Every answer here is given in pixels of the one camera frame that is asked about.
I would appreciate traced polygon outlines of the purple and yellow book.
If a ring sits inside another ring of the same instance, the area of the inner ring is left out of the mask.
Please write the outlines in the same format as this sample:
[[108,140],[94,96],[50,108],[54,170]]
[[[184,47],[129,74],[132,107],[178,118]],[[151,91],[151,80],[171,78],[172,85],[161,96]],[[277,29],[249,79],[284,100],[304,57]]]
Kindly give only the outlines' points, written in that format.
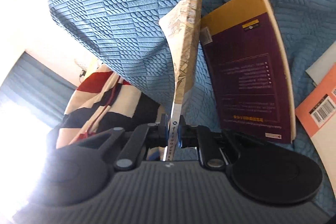
[[201,20],[220,126],[289,144],[296,136],[288,59],[269,0],[230,0]]

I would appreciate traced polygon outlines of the painting cover book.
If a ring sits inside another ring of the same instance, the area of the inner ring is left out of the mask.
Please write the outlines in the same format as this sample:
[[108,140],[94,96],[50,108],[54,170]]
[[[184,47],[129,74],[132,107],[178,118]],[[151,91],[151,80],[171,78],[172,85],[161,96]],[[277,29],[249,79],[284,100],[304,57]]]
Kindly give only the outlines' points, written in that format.
[[201,10],[202,0],[180,0],[159,20],[174,68],[174,95],[164,161],[172,161],[174,158],[179,125],[190,103],[198,55]]

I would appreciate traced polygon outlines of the orange and white book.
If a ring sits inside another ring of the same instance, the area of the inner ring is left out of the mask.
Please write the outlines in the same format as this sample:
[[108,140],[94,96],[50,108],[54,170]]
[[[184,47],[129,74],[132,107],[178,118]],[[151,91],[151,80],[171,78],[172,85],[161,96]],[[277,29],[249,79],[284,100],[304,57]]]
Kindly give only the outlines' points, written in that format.
[[307,98],[295,109],[298,120],[309,135],[335,191],[336,125],[335,66]]

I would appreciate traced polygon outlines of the white envelope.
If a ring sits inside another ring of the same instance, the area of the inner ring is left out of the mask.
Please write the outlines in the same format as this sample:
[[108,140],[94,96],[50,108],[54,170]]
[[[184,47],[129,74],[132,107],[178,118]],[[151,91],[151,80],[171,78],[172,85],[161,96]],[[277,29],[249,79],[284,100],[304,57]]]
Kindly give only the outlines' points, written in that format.
[[306,73],[313,80],[313,85],[317,86],[327,75],[336,61],[336,42],[320,56],[307,70]]

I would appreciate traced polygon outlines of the striped red black white blanket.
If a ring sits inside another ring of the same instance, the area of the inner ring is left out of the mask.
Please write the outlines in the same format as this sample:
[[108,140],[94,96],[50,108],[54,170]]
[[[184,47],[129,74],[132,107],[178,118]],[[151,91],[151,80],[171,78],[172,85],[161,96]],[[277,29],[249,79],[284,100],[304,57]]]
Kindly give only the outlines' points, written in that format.
[[77,87],[61,122],[50,133],[49,149],[67,146],[115,127],[133,131],[159,122],[165,112],[137,87],[100,64]]

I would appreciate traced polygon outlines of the blue curtain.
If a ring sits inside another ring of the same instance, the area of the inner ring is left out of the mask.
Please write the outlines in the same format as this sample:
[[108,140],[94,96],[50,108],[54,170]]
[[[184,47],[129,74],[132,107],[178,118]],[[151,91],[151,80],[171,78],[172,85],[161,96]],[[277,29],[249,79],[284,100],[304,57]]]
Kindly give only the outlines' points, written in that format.
[[59,124],[76,87],[23,53],[1,85],[1,110],[18,120],[38,119],[53,128]]

